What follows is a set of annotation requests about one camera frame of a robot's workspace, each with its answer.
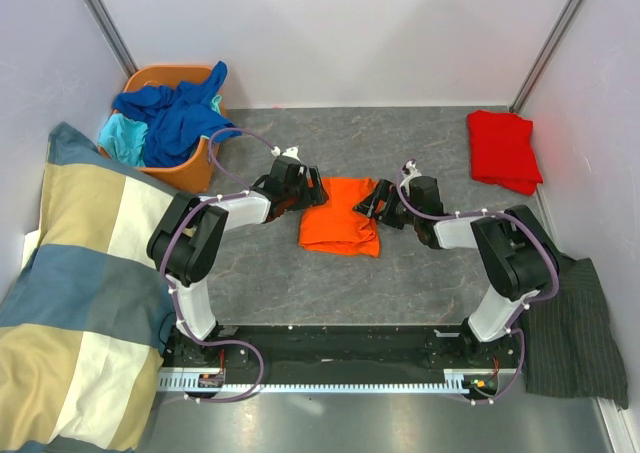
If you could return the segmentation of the orange t shirt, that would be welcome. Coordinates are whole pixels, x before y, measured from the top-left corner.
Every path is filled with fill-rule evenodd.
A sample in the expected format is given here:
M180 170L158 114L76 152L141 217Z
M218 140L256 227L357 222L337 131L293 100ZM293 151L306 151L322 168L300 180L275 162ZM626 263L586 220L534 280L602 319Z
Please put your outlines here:
M371 178L324 179L328 200L307 209L302 215L299 246L309 251L377 258L380 254L377 224L353 210L375 186L376 182Z

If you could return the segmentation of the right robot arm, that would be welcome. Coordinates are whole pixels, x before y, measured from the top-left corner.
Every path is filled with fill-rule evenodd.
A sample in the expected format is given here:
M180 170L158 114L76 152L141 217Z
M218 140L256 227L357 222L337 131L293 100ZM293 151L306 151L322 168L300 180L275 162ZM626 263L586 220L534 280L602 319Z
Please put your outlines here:
M409 225L431 249L478 252L490 286L462 323L457 350L469 366L481 366L493 356L493 341L509 334L532 302L559 291L561 254L525 205L447 215L437 180L415 175L399 185L379 181L353 210L396 229Z

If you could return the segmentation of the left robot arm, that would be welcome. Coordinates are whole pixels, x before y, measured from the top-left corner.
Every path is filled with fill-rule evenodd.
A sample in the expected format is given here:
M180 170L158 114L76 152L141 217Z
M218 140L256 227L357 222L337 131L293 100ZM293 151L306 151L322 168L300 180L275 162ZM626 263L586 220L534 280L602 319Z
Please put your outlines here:
M206 277L223 235L269 223L288 211L321 206L327 200L318 168L289 154L277 156L269 173L238 193L204 197L180 191L174 195L151 234L146 254L168 284L176 326L189 337L185 355L196 365L211 365L220 351L218 340L209 336L216 318Z

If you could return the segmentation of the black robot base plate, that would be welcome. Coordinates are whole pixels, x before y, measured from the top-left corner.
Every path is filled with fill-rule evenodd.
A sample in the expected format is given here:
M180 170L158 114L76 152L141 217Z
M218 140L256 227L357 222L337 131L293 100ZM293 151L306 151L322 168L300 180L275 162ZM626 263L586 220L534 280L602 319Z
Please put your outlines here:
M205 348L172 331L166 367L220 369L239 383L435 382L444 370L492 375L517 367L517 340L468 345L456 325L218 326Z

